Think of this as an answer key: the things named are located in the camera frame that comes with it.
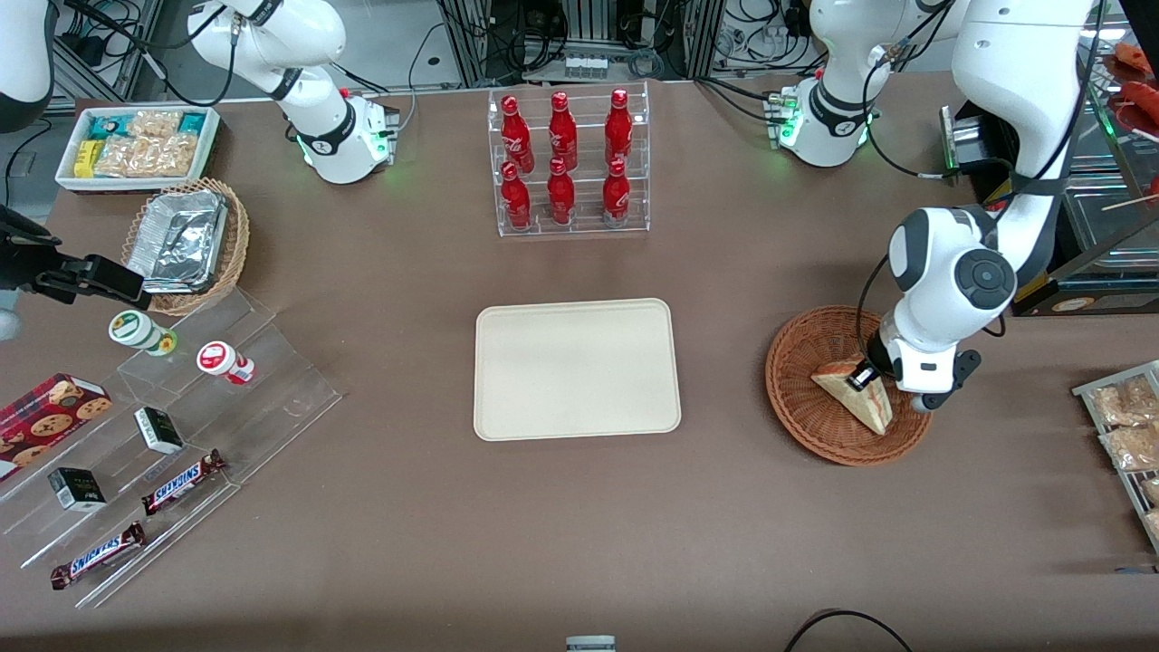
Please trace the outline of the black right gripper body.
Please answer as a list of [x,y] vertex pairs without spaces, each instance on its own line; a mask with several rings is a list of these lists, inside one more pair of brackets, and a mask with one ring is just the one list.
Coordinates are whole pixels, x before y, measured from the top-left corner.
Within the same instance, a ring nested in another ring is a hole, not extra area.
[[58,251],[61,239],[32,219],[1,206],[1,290],[45,294],[71,305],[78,294],[99,294],[83,281],[83,261]]

